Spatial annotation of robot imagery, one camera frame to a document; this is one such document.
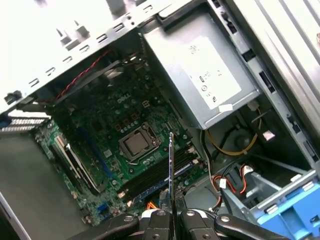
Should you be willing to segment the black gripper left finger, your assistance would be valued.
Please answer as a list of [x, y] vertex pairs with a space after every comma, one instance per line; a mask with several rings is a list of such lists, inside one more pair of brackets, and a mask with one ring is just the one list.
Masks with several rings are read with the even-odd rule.
[[159, 208], [140, 217], [124, 213], [107, 220], [93, 232], [94, 240], [171, 240], [173, 238], [173, 191], [160, 194]]

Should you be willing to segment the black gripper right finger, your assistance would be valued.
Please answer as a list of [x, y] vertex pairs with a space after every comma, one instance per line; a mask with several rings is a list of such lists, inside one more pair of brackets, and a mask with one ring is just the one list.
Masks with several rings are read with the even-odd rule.
[[284, 236], [230, 214], [187, 208], [184, 191], [174, 193], [178, 240], [283, 240]]

